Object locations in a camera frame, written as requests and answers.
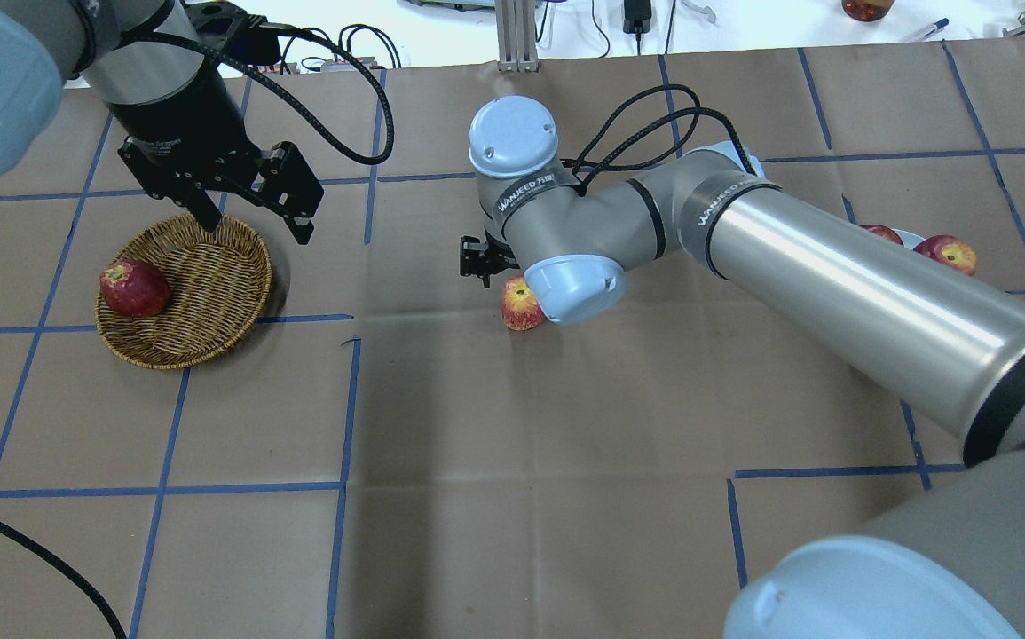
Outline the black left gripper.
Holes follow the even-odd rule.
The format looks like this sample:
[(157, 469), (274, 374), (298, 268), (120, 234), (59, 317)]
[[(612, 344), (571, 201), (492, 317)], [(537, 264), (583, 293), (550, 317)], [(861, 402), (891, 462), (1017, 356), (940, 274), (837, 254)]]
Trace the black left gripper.
[(205, 190), (248, 200), (259, 195), (260, 205), (284, 222), (297, 244), (310, 242), (324, 186), (290, 141), (277, 143), (262, 157), (212, 61), (203, 61), (195, 77), (170, 96), (109, 109), (127, 133), (119, 156), (144, 193), (184, 200), (207, 233), (216, 233), (223, 213)]

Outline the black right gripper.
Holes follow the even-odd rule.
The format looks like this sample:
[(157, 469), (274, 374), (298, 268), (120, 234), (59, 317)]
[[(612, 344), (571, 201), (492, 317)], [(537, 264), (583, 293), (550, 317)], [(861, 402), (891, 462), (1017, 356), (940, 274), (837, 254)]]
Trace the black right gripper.
[(490, 288), (493, 275), (520, 268), (508, 244), (496, 240), (491, 234), (487, 233), (484, 239), (470, 235), (460, 237), (462, 278), (477, 278), (484, 288)]

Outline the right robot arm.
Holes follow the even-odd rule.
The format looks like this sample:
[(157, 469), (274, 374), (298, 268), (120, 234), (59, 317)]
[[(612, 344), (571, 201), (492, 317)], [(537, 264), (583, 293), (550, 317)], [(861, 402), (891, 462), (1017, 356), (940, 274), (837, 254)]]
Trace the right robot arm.
[(520, 268), (573, 325), (680, 250), (958, 438), (958, 480), (793, 550), (740, 590), (724, 636), (1025, 638), (1023, 299), (785, 193), (734, 132), (585, 195), (554, 115), (503, 96), (473, 116), (468, 157), (486, 234), (462, 238), (462, 275)]

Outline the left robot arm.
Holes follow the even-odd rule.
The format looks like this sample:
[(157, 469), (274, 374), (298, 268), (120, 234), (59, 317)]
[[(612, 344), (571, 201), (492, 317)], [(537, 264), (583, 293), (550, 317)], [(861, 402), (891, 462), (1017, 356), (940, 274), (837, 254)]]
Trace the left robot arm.
[(324, 189), (293, 143), (249, 139), (217, 72), (273, 64), (281, 33), (229, 3), (0, 1), (0, 175), (82, 77), (125, 130), (119, 156), (148, 197), (211, 233), (221, 214), (210, 194), (235, 193), (308, 243)]

